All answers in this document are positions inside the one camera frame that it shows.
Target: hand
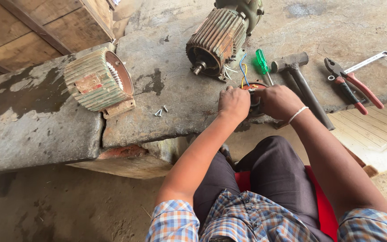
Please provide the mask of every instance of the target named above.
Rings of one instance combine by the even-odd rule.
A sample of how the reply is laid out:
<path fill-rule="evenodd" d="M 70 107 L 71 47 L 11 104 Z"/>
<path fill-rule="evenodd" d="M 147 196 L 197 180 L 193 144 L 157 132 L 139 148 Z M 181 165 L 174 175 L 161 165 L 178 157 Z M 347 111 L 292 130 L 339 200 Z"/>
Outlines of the hand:
<path fill-rule="evenodd" d="M 247 117 L 250 108 L 250 94 L 247 90 L 240 88 L 233 88 L 228 86 L 225 90 L 220 92 L 219 96 L 219 115 L 229 117 L 241 123 Z"/>
<path fill-rule="evenodd" d="M 273 85 L 265 89 L 257 89 L 255 100 L 261 97 L 260 110 L 275 119 L 289 121 L 289 119 L 304 107 L 299 97 L 288 87 Z"/>

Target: blue wire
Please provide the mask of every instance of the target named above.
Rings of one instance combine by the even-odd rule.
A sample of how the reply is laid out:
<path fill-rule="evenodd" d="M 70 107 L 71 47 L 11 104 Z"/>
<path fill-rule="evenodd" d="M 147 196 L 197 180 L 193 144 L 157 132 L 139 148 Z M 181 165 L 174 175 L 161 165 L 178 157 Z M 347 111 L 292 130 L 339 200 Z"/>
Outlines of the blue wire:
<path fill-rule="evenodd" d="M 243 75 L 244 75 L 244 80 L 246 80 L 247 86 L 250 86 L 249 83 L 247 82 L 246 74 L 244 73 L 243 68 L 241 67 L 241 62 L 244 60 L 244 58 L 246 57 L 246 55 L 247 55 L 247 53 L 245 53 L 244 56 L 243 56 L 243 58 L 241 58 L 241 60 L 240 60 L 240 69 L 241 69 L 241 72 L 242 72 Z"/>

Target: checkered shirt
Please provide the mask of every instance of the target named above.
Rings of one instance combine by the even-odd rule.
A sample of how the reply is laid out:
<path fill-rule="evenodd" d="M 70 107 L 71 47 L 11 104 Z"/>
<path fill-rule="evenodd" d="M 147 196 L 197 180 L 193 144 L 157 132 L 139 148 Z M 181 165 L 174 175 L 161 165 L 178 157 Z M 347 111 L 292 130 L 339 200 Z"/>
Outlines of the checkered shirt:
<path fill-rule="evenodd" d="M 387 241 L 387 214 L 353 209 L 340 218 L 339 241 Z M 317 241 L 299 218 L 286 208 L 253 192 L 232 195 L 224 190 L 214 203 L 200 233 L 200 222 L 186 201 L 156 206 L 146 242 L 208 242 L 229 237 L 247 241 Z"/>

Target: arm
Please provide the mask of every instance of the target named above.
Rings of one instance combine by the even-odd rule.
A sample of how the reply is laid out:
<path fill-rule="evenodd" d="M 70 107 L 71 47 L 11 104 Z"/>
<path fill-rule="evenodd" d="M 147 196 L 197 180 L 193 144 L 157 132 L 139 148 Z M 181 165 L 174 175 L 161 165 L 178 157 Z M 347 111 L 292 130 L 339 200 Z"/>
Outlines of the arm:
<path fill-rule="evenodd" d="M 262 111 L 288 121 L 304 106 L 286 86 L 274 85 L 255 96 Z M 309 109 L 291 122 L 307 152 L 313 173 L 334 208 L 337 219 L 354 208 L 372 208 L 387 213 L 387 201 L 361 166 Z"/>
<path fill-rule="evenodd" d="M 247 117 L 250 107 L 248 91 L 232 86 L 221 91 L 218 115 L 183 153 L 166 176 L 155 206 L 163 201 L 180 199 L 193 204 L 196 189 L 223 142 L 237 125 Z"/>

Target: red pliers handle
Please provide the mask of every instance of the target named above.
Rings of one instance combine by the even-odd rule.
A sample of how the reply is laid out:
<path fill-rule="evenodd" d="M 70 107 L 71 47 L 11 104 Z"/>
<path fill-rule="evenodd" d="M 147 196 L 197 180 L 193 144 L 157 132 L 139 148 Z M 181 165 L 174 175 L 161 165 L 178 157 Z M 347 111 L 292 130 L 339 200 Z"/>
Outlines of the red pliers handle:
<path fill-rule="evenodd" d="M 365 94 L 365 96 L 368 97 L 368 99 L 371 100 L 374 105 L 376 105 L 377 108 L 382 109 L 384 108 L 383 103 L 380 102 L 380 100 L 374 95 L 374 93 L 361 81 L 359 81 L 353 72 L 347 73 L 346 80 L 352 83 L 354 86 L 356 86 L 361 92 Z"/>
<path fill-rule="evenodd" d="M 347 85 L 347 83 L 344 81 L 344 79 L 342 77 L 337 77 L 334 82 L 335 82 L 335 84 L 340 86 L 340 89 L 343 92 L 343 94 L 355 106 L 355 108 L 357 108 L 359 110 L 359 112 L 361 112 L 363 115 L 368 114 L 368 110 L 355 97 L 355 95 L 352 93 L 349 86 Z"/>

